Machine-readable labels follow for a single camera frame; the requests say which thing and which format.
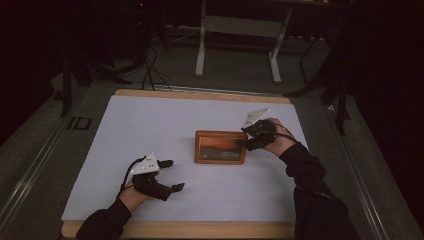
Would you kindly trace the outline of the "metal floor rail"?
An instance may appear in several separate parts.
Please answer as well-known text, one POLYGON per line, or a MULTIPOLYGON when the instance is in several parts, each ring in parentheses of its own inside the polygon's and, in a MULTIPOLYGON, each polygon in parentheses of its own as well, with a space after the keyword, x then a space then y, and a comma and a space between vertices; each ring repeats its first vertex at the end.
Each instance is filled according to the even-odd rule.
POLYGON ((349 111, 349 119, 344 121, 344 135, 342 135, 336 127, 336 106, 326 106, 325 111, 346 157, 347 170, 371 239, 389 240, 377 200, 381 181, 378 170, 382 159, 381 152, 362 118, 357 118, 349 111))
POLYGON ((65 125, 66 120, 60 119, 53 128, 53 132, 42 145, 31 165, 15 185, 11 196, 7 199, 5 205, 0 210, 0 223, 10 222, 14 218, 14 215, 25 201, 32 186, 35 184, 38 176, 49 161, 50 155, 52 154, 65 125))

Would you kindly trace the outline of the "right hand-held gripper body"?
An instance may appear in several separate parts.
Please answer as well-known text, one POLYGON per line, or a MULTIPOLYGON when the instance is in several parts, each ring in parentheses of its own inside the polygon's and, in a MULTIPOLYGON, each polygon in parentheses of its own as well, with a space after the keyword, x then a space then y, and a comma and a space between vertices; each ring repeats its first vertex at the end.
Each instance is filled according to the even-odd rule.
POLYGON ((252 151, 273 143, 276 136, 276 126, 263 116, 269 108, 248 112, 241 130, 249 136, 244 143, 247 150, 252 151))

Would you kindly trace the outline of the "person's right hand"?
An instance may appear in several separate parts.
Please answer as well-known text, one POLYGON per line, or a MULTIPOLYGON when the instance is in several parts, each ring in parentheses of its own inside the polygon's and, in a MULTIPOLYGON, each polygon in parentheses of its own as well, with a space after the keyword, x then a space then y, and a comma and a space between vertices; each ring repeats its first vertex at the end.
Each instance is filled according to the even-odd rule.
POLYGON ((297 141, 294 140, 291 132, 284 127, 278 119, 269 118, 269 121, 276 127, 276 132, 279 133, 279 136, 277 136, 272 143, 265 146, 264 150, 279 157, 287 149, 296 144, 297 141))

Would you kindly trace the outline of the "black stand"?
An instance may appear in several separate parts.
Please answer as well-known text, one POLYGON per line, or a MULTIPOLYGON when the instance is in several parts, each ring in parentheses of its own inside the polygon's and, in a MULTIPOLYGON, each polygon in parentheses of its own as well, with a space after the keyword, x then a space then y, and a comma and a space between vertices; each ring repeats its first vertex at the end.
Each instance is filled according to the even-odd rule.
POLYGON ((340 74, 336 70, 331 70, 329 59, 331 58, 331 54, 328 53, 327 57, 323 60, 323 63, 317 73, 310 79, 307 79, 304 68, 304 58, 307 56, 308 52, 312 49, 314 44, 318 41, 318 38, 314 38, 312 42, 308 45, 307 49, 301 56, 299 61, 301 73, 303 80, 307 83, 307 85, 299 90, 295 90, 290 93, 285 93, 286 97, 299 97, 304 95, 314 89, 325 86, 325 90, 322 93, 320 99, 321 102, 325 105, 332 105, 335 99, 337 101, 337 110, 335 117, 335 124, 338 132, 344 136, 344 120, 347 117, 346 114, 346 103, 347 103, 347 86, 348 82, 343 79, 340 74))
POLYGON ((117 69, 109 69, 100 63, 90 59, 82 53, 65 51, 63 53, 63 77, 62 90, 57 92, 57 96, 62 101, 61 116, 67 115, 72 106, 72 77, 82 86, 88 86, 92 82, 89 70, 92 69, 105 76, 110 81, 119 84, 129 84, 129 81, 119 77, 119 74, 135 70, 140 65, 139 62, 117 69))

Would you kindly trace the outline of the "white table sheet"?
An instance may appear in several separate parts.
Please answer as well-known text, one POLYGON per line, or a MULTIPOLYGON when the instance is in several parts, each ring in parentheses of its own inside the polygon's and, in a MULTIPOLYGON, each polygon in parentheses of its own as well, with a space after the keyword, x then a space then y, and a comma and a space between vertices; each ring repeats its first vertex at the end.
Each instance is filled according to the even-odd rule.
POLYGON ((174 164, 161 170, 164 185, 181 183, 167 200, 150 199, 136 221, 292 221, 294 182, 274 155, 256 150, 242 165, 194 161, 198 130, 237 131, 256 102, 114 96, 92 142, 63 213, 84 220, 108 207, 129 165, 150 153, 174 164))

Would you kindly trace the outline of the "white metal desk frame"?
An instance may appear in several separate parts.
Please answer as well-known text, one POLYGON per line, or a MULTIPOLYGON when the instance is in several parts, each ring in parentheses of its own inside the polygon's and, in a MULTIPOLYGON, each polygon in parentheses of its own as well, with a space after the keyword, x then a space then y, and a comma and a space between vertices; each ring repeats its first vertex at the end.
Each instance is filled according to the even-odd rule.
POLYGON ((276 40, 275 47, 268 52, 272 78, 275 84, 282 82, 280 70, 277 62, 285 33, 288 27, 292 8, 288 8, 283 13, 281 22, 243 19, 235 17, 223 17, 208 15, 206 13, 207 0, 202 0, 200 19, 200 40, 196 61, 195 76, 202 77, 204 73, 206 45, 205 36, 207 32, 236 34, 256 37, 269 37, 276 40))

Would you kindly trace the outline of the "wooden picture frame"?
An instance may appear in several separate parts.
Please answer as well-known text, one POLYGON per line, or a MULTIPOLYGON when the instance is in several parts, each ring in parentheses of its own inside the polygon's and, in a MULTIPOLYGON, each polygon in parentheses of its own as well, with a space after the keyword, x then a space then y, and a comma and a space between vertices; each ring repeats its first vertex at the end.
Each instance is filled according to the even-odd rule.
POLYGON ((197 130, 194 162, 197 164, 242 165, 246 149, 236 140, 247 140, 247 134, 234 131, 197 130))

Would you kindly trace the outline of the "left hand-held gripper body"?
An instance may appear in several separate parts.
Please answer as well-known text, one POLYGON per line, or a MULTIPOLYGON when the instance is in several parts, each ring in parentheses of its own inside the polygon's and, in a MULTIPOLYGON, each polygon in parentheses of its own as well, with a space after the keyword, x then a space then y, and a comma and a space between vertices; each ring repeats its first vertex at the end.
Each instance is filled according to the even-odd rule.
POLYGON ((131 168, 132 183, 134 188, 147 196, 166 201, 171 195, 171 187, 160 184, 156 176, 163 168, 159 168, 158 159, 154 153, 138 159, 131 168))

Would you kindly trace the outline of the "person's left hand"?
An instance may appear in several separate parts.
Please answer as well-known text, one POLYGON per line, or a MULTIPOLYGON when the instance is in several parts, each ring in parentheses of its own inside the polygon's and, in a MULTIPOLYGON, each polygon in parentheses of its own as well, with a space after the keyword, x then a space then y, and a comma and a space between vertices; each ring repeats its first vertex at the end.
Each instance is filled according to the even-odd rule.
POLYGON ((130 212, 137 210, 149 196, 138 192, 132 182, 129 182, 119 194, 119 199, 130 212))

